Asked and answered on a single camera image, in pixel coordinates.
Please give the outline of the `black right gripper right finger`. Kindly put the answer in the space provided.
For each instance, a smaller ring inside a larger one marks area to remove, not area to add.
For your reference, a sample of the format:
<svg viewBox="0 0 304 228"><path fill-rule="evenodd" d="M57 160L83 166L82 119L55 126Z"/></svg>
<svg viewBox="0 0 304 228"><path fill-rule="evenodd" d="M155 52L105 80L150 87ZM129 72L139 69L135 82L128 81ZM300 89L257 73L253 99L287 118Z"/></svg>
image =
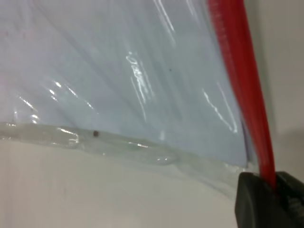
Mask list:
<svg viewBox="0 0 304 228"><path fill-rule="evenodd" d="M276 192L288 216L304 227L304 183L285 171L276 172Z"/></svg>

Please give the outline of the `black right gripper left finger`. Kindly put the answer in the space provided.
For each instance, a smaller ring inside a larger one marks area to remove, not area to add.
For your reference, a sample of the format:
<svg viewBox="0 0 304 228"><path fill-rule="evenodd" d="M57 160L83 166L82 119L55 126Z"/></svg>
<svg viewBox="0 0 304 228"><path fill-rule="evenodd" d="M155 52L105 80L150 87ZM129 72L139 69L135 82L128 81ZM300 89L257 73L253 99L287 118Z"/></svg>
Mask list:
<svg viewBox="0 0 304 228"><path fill-rule="evenodd" d="M276 228L275 198L271 187L250 172L239 175L235 216L239 228Z"/></svg>

